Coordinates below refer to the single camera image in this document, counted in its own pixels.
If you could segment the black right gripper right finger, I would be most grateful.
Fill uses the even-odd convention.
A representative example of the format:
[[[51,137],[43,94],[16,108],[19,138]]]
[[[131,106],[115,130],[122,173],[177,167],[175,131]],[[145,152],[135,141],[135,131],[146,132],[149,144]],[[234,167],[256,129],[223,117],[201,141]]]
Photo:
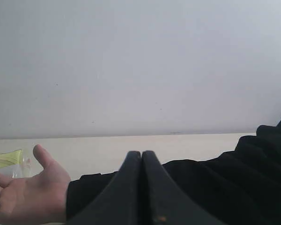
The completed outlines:
[[[153,151],[142,154],[154,225],[222,225],[191,200],[166,172]]]

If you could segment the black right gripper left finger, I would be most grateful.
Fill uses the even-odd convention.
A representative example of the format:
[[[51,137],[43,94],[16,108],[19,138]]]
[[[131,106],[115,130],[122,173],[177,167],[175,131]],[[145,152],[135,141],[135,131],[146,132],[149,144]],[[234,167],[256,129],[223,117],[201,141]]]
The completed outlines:
[[[68,225],[135,225],[141,155],[130,151],[114,173],[83,175],[67,189]]]

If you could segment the person's open bare hand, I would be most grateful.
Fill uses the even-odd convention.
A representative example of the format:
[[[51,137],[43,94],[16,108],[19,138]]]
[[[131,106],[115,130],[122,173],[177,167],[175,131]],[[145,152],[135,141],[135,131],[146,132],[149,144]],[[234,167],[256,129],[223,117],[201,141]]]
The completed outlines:
[[[33,155],[43,167],[30,178],[11,178],[0,173],[0,224],[42,225],[66,221],[70,176],[45,150],[36,145]]]

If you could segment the black sleeved forearm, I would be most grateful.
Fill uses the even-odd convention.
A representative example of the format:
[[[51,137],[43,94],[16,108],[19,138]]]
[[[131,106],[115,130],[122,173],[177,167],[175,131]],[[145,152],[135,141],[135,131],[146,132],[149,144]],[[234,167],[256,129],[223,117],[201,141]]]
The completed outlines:
[[[153,225],[142,154],[137,225]],[[242,136],[233,151],[217,158],[161,165],[191,200],[223,225],[281,225],[281,121]]]

